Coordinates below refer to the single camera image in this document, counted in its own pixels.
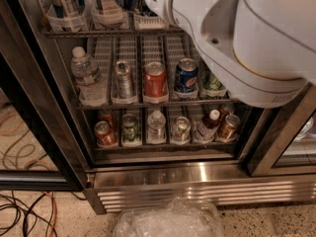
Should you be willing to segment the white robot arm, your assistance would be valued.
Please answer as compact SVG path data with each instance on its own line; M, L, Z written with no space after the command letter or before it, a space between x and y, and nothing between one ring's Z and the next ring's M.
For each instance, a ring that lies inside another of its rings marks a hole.
M145 0L184 30L243 103L276 108L316 82L316 0Z

